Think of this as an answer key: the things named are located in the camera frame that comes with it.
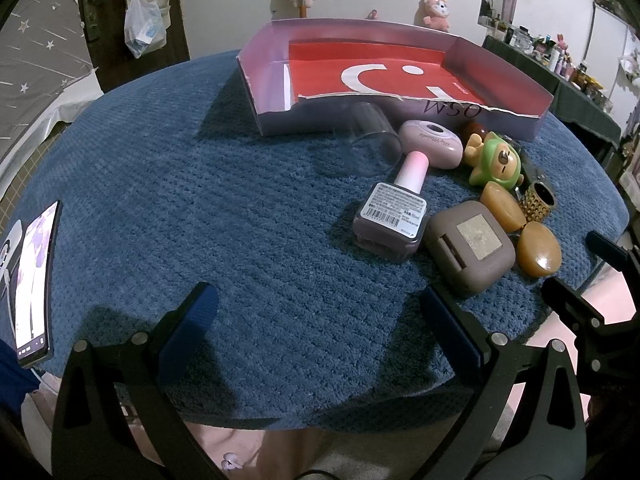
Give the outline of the pink cardboard box tray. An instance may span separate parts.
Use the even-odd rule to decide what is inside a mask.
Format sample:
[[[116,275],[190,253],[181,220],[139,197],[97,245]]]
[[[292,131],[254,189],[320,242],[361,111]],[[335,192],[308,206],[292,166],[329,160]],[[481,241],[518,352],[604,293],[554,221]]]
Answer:
[[[466,122],[535,139],[552,95],[498,55],[462,37],[351,18],[291,18],[265,25],[238,55],[264,136],[326,132],[358,102],[394,125]]]

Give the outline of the brown square compact case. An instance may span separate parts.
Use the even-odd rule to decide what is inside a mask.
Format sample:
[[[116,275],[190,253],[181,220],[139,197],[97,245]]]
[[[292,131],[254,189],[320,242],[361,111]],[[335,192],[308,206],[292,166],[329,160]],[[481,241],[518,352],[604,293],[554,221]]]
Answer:
[[[431,216],[422,242],[454,297],[484,292],[515,263],[515,249],[506,231],[477,200]]]

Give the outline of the white card beside phone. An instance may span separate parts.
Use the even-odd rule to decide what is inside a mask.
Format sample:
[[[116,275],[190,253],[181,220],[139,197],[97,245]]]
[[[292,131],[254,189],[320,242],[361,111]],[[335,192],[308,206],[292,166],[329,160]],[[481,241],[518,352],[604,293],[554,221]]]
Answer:
[[[23,237],[23,226],[21,220],[17,220],[14,223],[12,228],[9,230],[9,234],[6,236],[2,246],[1,246],[1,278],[6,277],[6,272],[9,271],[9,265],[11,260],[17,251],[17,248],[20,247],[21,241]]]

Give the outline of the white plastic bag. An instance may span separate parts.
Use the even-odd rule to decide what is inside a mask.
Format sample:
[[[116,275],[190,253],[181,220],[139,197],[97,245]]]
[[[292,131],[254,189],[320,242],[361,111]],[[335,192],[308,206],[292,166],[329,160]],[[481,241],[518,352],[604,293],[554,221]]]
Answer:
[[[130,0],[125,15],[125,44],[135,58],[167,44],[167,29],[156,1]]]

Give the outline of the black nail polish bottle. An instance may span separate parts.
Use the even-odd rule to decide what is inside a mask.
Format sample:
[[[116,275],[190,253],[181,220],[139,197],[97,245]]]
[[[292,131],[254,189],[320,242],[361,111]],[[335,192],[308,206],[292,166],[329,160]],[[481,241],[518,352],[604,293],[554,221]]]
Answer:
[[[510,136],[504,136],[503,139],[506,140],[518,153],[518,156],[520,156],[522,182],[514,188],[516,196],[520,197],[523,195],[526,190],[536,182],[549,183],[549,179],[544,170],[534,164],[526,152],[525,146],[521,144],[521,142],[510,138]]]

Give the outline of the blue textured table mat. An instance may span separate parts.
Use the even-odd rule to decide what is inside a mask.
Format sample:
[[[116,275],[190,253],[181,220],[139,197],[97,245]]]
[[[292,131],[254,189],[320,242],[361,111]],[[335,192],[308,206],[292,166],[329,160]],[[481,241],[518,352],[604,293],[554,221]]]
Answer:
[[[59,203],[53,354],[149,330],[193,287],[219,309],[170,390],[190,422],[386,431],[462,409],[420,292],[427,252],[396,263],[358,247],[352,220],[373,180],[332,134],[262,136],[236,56],[131,81],[88,106],[14,204],[27,224]]]

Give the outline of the smartphone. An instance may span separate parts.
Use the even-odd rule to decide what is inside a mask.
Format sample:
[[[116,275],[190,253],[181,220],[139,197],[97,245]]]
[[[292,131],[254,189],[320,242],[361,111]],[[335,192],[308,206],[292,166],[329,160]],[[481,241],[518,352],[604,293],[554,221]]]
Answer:
[[[32,368],[49,359],[50,288],[54,240],[62,203],[57,200],[27,227],[17,268],[14,295],[14,338],[17,362]]]

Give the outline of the dark cloth side table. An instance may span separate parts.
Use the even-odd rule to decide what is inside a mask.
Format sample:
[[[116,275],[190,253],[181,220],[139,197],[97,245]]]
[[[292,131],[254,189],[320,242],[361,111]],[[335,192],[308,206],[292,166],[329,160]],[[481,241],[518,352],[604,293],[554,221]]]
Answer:
[[[495,38],[486,36],[483,47],[538,82],[553,96],[550,112],[570,130],[585,131],[599,140],[618,148],[622,129],[611,116],[601,110],[592,99],[562,77],[530,56]]]

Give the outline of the gold studded ring cylinder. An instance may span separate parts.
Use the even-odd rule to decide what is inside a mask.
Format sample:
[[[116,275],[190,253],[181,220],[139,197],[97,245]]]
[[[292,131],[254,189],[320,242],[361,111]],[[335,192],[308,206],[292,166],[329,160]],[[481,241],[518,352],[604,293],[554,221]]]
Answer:
[[[518,199],[521,210],[528,222],[541,222],[555,210],[555,196],[544,182],[534,182],[526,188],[525,193]]]

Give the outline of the pink plush toy on wall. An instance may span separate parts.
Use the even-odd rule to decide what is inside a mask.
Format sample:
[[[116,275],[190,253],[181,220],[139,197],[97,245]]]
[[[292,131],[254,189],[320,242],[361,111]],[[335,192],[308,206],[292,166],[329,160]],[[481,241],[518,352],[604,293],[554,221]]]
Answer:
[[[449,32],[447,0],[423,0],[423,6],[424,26],[441,32]]]

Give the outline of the lilac My Melody device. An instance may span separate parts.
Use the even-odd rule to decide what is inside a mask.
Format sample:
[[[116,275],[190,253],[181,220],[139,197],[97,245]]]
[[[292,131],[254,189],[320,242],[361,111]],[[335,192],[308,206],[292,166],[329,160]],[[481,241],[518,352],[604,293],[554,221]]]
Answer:
[[[427,120],[407,120],[398,131],[402,150],[421,152],[437,169],[454,169],[462,162],[463,146],[460,138],[449,129]]]

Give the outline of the green bear figurine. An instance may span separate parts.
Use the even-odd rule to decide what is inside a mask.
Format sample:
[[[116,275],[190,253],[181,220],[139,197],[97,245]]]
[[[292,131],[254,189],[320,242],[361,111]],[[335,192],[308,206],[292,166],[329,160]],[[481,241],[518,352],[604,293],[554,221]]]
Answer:
[[[463,161],[472,167],[469,185],[495,182],[512,191],[524,182],[521,157],[515,148],[494,132],[472,133],[466,142]]]

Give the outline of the orange makeup sponge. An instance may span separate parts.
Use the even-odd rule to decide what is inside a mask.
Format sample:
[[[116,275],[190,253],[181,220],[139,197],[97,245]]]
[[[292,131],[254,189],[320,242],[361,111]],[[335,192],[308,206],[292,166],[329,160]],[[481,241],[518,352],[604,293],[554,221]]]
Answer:
[[[516,261],[529,276],[555,274],[562,264],[561,246],[553,232],[540,222],[528,222],[518,238]]]
[[[527,220],[515,198],[496,182],[487,182],[480,202],[491,212],[506,233],[523,229]]]

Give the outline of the pink cap nail polish bottle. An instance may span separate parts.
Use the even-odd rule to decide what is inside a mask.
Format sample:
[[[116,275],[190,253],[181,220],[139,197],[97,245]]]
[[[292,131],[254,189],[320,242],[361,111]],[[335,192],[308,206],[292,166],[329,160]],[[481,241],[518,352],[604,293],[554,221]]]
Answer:
[[[427,203],[421,191],[429,163],[425,154],[412,151],[394,182],[371,188],[352,222],[361,248],[397,261],[416,252],[425,229]]]

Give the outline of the dark wooden door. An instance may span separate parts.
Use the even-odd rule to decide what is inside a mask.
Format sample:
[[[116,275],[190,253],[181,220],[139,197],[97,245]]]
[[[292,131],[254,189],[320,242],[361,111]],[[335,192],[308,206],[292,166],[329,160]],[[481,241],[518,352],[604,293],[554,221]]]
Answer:
[[[190,58],[180,0],[78,0],[103,92]]]

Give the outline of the clear plastic cup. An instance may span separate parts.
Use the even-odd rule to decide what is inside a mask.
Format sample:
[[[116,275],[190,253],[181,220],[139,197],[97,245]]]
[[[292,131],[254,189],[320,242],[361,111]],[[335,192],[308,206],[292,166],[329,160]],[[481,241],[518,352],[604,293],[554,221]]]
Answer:
[[[402,148],[384,112],[373,103],[358,102],[347,110],[343,153],[351,172],[371,177],[392,170]]]

